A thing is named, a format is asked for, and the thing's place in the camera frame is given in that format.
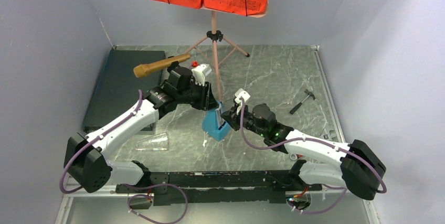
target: tripod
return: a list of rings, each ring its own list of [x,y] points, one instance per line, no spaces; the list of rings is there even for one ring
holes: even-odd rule
[[[229,57],[235,50],[240,51],[243,55],[245,55],[246,57],[250,57],[250,54],[246,53],[244,50],[242,50],[240,47],[238,47],[235,43],[233,43],[231,40],[229,40],[226,36],[224,36],[220,30],[216,29],[216,11],[212,10],[211,11],[211,31],[208,31],[206,36],[204,36],[204,38],[202,38],[200,41],[198,41],[196,44],[192,45],[191,47],[189,47],[184,53],[187,54],[189,53],[191,50],[195,49],[196,51],[200,52],[205,58],[207,58],[207,56],[198,48],[196,48],[199,44],[201,44],[204,40],[206,40],[207,38],[210,38],[212,40],[212,51],[213,51],[213,67],[215,68],[215,75],[216,75],[216,82],[217,82],[217,89],[218,89],[218,99],[219,101],[223,101],[222,100],[222,96],[221,96],[221,83],[220,83],[220,78],[219,78],[219,65],[222,64],[227,57]],[[234,48],[232,49],[232,51],[230,51],[230,53],[227,54],[227,56],[222,59],[221,62],[218,61],[218,51],[216,49],[216,42],[217,41],[226,41],[227,43],[231,44]]]

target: hammer handle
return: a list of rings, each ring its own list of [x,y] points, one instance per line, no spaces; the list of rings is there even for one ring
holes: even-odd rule
[[[291,113],[291,115],[293,115],[295,113],[295,111],[301,107],[302,104],[303,104],[303,102],[300,102],[297,105],[295,105],[295,107],[293,107],[293,109],[291,111],[289,111],[289,113]]]
[[[164,68],[168,68],[175,61],[184,62],[188,59],[190,59],[189,54],[178,55],[175,57],[170,57],[150,64],[140,64],[139,66],[133,69],[133,72],[137,78],[143,78],[150,75],[151,73],[154,73]]]

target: white wall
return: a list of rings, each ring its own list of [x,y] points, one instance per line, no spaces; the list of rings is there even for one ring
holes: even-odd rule
[[[345,136],[387,166],[382,223],[444,223],[445,0],[344,0],[321,57]]]
[[[88,0],[0,0],[0,222],[54,223],[110,43]]]
[[[91,0],[115,45],[189,45],[210,30],[210,12],[149,0]],[[218,28],[242,44],[318,45],[342,0],[269,0],[260,19],[219,14]]]

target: gray marble surface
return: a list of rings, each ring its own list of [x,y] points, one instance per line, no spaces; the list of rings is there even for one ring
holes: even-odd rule
[[[182,54],[188,46],[118,46],[120,50],[163,50],[167,56]],[[198,46],[211,59],[211,46]],[[235,92],[245,89],[251,98],[250,108],[266,103],[277,115],[277,120],[302,131],[320,136],[326,126],[333,127],[333,120],[325,98],[311,48],[309,46],[241,46],[250,53],[246,58],[234,52],[220,65],[222,104],[232,106]],[[218,45],[219,60],[231,51],[231,46]],[[189,66],[192,60],[210,63],[196,50],[192,58],[182,66]],[[214,73],[208,80],[215,83]],[[308,99],[300,109],[290,115],[289,111],[305,98],[304,90],[315,94],[315,101]],[[155,134],[167,132],[168,151],[137,151],[135,144],[147,135],[136,135],[128,140],[113,159],[129,162],[138,160],[153,172],[198,172],[215,170],[263,170],[289,169],[294,161],[287,154],[271,150],[255,150],[243,141],[240,132],[231,130],[223,141],[217,142],[201,128],[205,112],[197,111],[190,105],[179,105],[177,110],[163,117],[155,127]],[[246,132],[250,142],[264,146],[262,138]]]

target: transparent container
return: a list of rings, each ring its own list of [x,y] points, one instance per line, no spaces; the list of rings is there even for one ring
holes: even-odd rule
[[[136,142],[137,151],[168,151],[168,134],[161,133]]]

